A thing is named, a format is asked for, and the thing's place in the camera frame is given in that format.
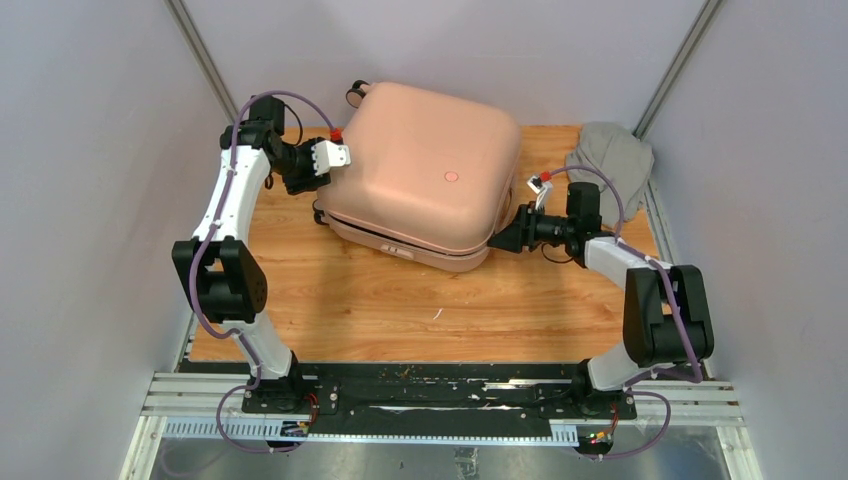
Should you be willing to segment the pink suitcase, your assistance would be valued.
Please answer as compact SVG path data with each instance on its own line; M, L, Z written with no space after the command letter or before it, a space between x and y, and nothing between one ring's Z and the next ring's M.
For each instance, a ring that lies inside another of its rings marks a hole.
M401 259L467 272L488 257L514 198L517 121L494 106L359 80L342 131L349 165L317 191L316 222Z

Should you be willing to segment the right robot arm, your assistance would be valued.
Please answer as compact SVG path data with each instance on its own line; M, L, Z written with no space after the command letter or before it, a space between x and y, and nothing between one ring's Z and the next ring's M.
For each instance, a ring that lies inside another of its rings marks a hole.
M592 418L654 375L703 381L701 362L712 355L715 340L700 269L658 261L603 230L597 185L570 184L563 216L548 215L535 203L519 206L488 245L511 253L563 247L575 264L624 292L621 342L581 361L568 389L549 402Z

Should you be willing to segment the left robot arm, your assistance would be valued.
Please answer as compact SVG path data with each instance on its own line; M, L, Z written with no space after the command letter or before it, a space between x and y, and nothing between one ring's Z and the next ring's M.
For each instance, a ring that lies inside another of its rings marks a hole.
M188 240L172 247L172 261L201 326L214 338L233 338L248 360L247 394L283 413L311 397L294 352L274 333L266 311L267 278L248 248L260 190L279 175L290 195L330 181L315 162L320 138L286 143L282 136L289 92L254 95L219 138L220 166L209 205Z

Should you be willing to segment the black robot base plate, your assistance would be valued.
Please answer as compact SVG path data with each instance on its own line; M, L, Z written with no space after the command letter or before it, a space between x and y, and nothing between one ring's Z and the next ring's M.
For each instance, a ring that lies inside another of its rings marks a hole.
M213 423L231 429L236 418L272 420L269 437L365 437L392 440L530 440L552 437L551 424L580 421L612 426L633 420L630 396L595 415L549 397L565 392L571 363L302 363L310 394L301 410L285 413L246 393L250 375L213 408Z

